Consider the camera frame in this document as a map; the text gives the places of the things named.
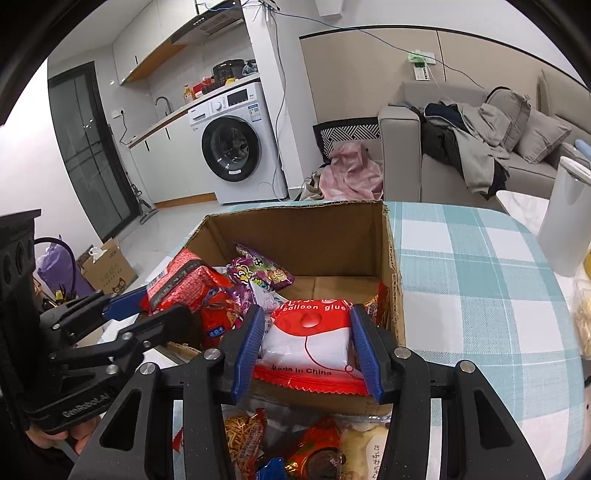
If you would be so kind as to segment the person's left hand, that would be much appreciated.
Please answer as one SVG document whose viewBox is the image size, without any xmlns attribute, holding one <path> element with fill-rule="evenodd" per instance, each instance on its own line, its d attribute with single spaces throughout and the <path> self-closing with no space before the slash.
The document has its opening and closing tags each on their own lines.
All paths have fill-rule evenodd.
<svg viewBox="0 0 591 480">
<path fill-rule="evenodd" d="M 53 447 L 59 448 L 61 442 L 72 439 L 74 441 L 74 452 L 76 454 L 80 454 L 90 440 L 93 432 L 98 427 L 100 421 L 101 417 L 96 416 L 70 428 L 67 431 L 53 435 L 50 435 L 38 428 L 36 425 L 31 424 L 29 429 L 26 431 L 26 435 L 37 447 L 42 449 L 49 449 Z"/>
</svg>

